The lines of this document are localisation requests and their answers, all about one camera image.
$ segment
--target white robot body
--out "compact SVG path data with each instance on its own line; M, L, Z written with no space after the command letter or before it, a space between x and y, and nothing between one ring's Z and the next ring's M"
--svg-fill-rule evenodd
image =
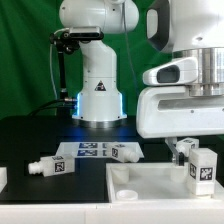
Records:
M127 30L132 31L139 19L138 9L132 0L64 0L60 19L65 27L97 26L107 34L123 33L122 2L125 2Z
M82 120L84 124L91 122L91 126L98 122L103 127L126 118L122 95L116 87L116 53L102 41L80 43L80 47L84 79L78 96L78 111L73 118Z
M99 27L105 34L119 34L136 27L139 12L132 0L64 0L60 19L67 28ZM73 118L88 127L117 126L127 115L116 87L116 53L101 41L80 42L80 48L83 89L78 94L78 110Z
M157 1L147 13L148 39L166 53L224 47L223 12L223 0Z
M147 13L154 48L171 62L143 75L137 109L143 138L224 133L224 1L156 0Z

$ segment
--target white tray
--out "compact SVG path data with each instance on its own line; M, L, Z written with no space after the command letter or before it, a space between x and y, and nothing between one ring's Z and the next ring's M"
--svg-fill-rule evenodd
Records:
M119 166L129 169L129 181L125 184L116 184L113 179L113 169ZM161 200L195 200L185 183L171 180L171 163L137 163L137 164L107 164L107 188L109 200L115 202L147 202ZM138 200L122 201L116 197L119 191L134 191ZM215 194L212 199L224 200L224 188L216 182Z

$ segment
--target green backdrop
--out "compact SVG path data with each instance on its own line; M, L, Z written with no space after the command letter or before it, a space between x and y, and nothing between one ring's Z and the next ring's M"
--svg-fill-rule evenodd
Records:
M62 0L0 0L0 119L26 115L54 99L49 70L49 34L62 28L58 12ZM142 73L170 60L156 52L146 38L146 12L152 0L135 0L140 12L137 28L129 33L133 66L140 90ZM124 94L125 112L136 114L137 97L128 62L125 36L106 35L104 42L118 56L118 89ZM70 96L82 88L82 55L66 56ZM53 50L53 70L59 87L58 62Z

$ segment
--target black table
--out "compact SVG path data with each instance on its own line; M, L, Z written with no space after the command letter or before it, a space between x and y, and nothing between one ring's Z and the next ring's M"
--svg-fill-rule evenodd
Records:
M75 173L43 177L28 174L28 164L55 155L61 142L138 142L141 162L168 162L172 154L164 139L142 139L135 117L116 128L77 126L71 118L16 116L0 121L0 167L7 167L8 184L0 204L105 203L108 202L106 163L112 159L75 159ZM224 142L216 136L200 137L201 147L219 154L217 178L224 183Z

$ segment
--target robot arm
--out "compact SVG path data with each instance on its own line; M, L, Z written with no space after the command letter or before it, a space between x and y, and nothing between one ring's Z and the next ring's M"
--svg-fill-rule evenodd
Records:
M100 39L102 32L119 34L133 30L138 18L138 9L132 0L62 2L61 22L69 29L68 36L79 42L83 55L83 89L78 94L78 110L73 115L80 124L113 127L127 117L123 113L122 95L116 87L116 53Z
M60 19L65 27L100 27L107 34L124 32L122 4L125 2L127 30L133 30L139 13L132 0L64 0Z

